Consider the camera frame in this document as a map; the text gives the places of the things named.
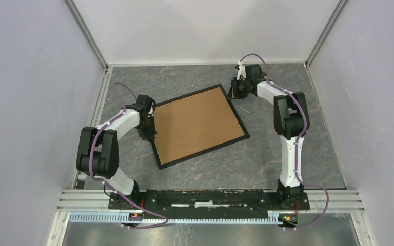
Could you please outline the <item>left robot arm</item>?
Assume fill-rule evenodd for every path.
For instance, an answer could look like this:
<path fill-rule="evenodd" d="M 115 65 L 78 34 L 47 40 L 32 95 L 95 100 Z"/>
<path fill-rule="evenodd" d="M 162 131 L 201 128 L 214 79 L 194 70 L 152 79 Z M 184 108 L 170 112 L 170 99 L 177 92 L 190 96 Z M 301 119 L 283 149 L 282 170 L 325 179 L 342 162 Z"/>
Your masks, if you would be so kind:
<path fill-rule="evenodd" d="M 77 170 L 109 186 L 113 193 L 121 195 L 122 204 L 129 209 L 140 204 L 141 195 L 137 182 L 119 168 L 119 140 L 136 129 L 142 140 L 153 142 L 157 134 L 153 116 L 155 109 L 154 99 L 139 95 L 135 103 L 126 105 L 105 123 L 81 130 L 75 164 Z"/>

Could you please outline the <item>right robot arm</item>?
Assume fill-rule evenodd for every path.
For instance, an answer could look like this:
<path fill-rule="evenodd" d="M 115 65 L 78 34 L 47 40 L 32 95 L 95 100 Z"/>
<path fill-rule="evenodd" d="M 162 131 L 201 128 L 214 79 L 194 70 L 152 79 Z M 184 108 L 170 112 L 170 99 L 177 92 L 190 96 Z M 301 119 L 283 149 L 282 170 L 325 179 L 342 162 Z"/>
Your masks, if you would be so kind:
<path fill-rule="evenodd" d="M 301 148 L 310 126 L 305 95 L 276 85 L 260 65 L 244 65 L 240 61 L 235 70 L 237 73 L 226 96 L 228 100 L 253 94 L 273 106 L 273 125 L 282 144 L 282 170 L 275 200 L 280 208 L 289 209 L 304 195 Z"/>

